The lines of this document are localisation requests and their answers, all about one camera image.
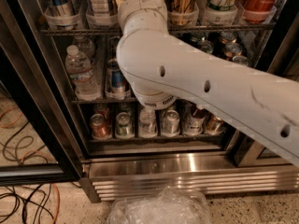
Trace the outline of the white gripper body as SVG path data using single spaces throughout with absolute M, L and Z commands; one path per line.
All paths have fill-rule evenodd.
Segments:
M 164 0 L 124 0 L 118 22 L 125 36 L 139 30 L 167 33 L 167 8 Z

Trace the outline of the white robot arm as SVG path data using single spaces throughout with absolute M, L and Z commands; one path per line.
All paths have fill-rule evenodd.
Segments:
M 299 166 L 299 83 L 204 53 L 170 35 L 164 0 L 124 0 L 117 61 L 142 105 L 199 105 Z

